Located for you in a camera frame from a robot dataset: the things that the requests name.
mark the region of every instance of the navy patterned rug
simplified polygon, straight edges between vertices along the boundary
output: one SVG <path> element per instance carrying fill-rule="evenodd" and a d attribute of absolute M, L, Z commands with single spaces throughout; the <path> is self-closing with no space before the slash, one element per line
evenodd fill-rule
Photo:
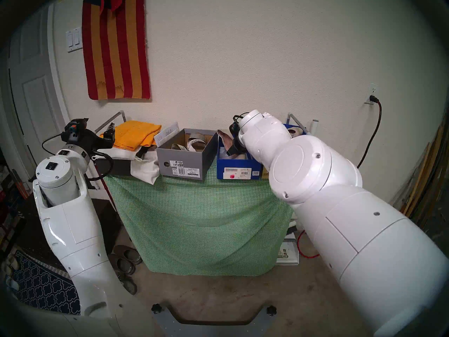
<path fill-rule="evenodd" d="M 16 258 L 19 270 L 14 272 L 14 280 L 19 284 L 16 297 L 20 302 L 35 308 L 80 315 L 78 293 L 70 279 L 44 268 L 20 250 L 17 250 Z"/>

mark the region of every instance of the gray shoe box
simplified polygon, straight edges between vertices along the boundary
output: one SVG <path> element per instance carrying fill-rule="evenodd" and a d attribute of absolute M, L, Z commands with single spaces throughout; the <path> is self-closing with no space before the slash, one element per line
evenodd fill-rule
<path fill-rule="evenodd" d="M 207 145 L 203 152 L 172 150 L 174 143 L 187 147 L 187 140 L 193 133 L 201 133 L 206 137 Z M 217 154 L 217 146 L 218 135 L 215 130 L 182 129 L 156 149 L 159 171 L 161 175 L 204 180 Z"/>

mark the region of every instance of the orange towel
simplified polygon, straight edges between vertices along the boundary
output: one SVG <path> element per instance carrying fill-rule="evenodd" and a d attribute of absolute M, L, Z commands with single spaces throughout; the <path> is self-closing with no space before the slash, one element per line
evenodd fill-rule
<path fill-rule="evenodd" d="M 138 146 L 155 145 L 155 135 L 161 128 L 159 124 L 129 120 L 115 127 L 114 147 L 134 151 Z"/>

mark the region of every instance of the black cable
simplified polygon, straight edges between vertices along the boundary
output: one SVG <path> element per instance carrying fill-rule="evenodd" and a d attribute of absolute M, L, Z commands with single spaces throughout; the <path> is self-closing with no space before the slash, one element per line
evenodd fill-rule
<path fill-rule="evenodd" d="M 56 134 L 56 135 L 54 135 L 54 136 L 52 136 L 52 137 L 49 137 L 48 139 L 44 140 L 43 143 L 42 143 L 42 145 L 41 145 L 44 151 L 48 152 L 49 154 L 51 154 L 51 155 L 53 155 L 53 156 L 54 156 L 55 154 L 54 154 L 54 153 L 51 153 L 48 149 L 46 149 L 46 148 L 43 146 L 43 144 L 46 143 L 48 140 L 54 139 L 56 136 L 61 136 L 61 134 Z"/>
<path fill-rule="evenodd" d="M 249 112 L 243 112 L 241 115 L 235 115 L 233 117 L 234 122 L 238 124 L 237 118 L 243 119 L 243 115 L 246 115 L 247 113 L 249 113 Z"/>
<path fill-rule="evenodd" d="M 98 177 L 91 177 L 91 178 L 88 178 L 88 181 L 98 181 L 98 180 L 101 180 L 102 178 L 104 178 L 107 174 L 109 174 L 109 173 L 111 172 L 111 170 L 112 170 L 112 168 L 113 168 L 113 166 L 114 166 L 114 161 L 113 161 L 113 159 L 112 159 L 109 155 L 107 155 L 106 153 L 102 153 L 102 152 L 98 152 L 98 151 L 92 151 L 92 152 L 95 153 L 95 154 L 98 155 L 98 156 L 105 157 L 105 158 L 109 161 L 109 164 L 110 164 L 109 170 L 108 170 L 107 172 L 105 172 L 104 174 L 99 175 Z"/>
<path fill-rule="evenodd" d="M 371 136 L 371 139 L 370 139 L 370 141 L 368 142 L 368 146 L 366 146 L 365 153 L 363 154 L 363 157 L 362 157 L 362 159 L 361 159 L 359 165 L 357 166 L 357 169 L 362 165 L 363 160 L 365 159 L 366 154 L 368 153 L 368 149 L 370 148 L 371 142 L 373 141 L 374 136 L 375 136 L 376 133 L 377 133 L 377 129 L 379 129 L 380 119 L 381 119 L 381 117 L 382 117 L 382 105 L 380 104 L 379 99 L 377 99 L 374 95 L 371 95 L 371 96 L 370 96 L 370 101 L 372 101 L 372 102 L 374 102 L 374 103 L 377 103 L 377 104 L 379 105 L 379 119 L 378 119 L 378 121 L 377 121 L 376 129 L 374 130 L 373 136 Z"/>

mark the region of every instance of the metal handle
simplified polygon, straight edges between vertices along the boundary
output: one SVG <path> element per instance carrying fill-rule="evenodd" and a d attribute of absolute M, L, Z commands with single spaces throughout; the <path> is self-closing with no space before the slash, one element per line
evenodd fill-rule
<path fill-rule="evenodd" d="M 118 111 L 115 115 L 113 115 L 111 118 L 109 118 L 106 122 L 104 122 L 102 125 L 100 125 L 97 129 L 95 129 L 95 134 L 99 132 L 101 129 L 103 129 L 105 126 L 107 126 L 113 119 L 117 118 L 119 115 L 122 115 L 123 122 L 126 122 L 125 112 L 123 110 Z"/>
<path fill-rule="evenodd" d="M 306 134 L 309 134 L 309 131 L 306 129 L 306 127 L 305 126 L 303 126 L 302 125 L 302 123 L 300 122 L 300 121 L 298 121 L 297 119 L 296 119 L 296 117 L 293 115 L 293 113 L 287 113 L 287 121 L 286 121 L 286 124 L 290 124 L 290 118 L 291 119 L 293 119 L 295 122 L 296 122 L 296 124 L 306 133 Z"/>

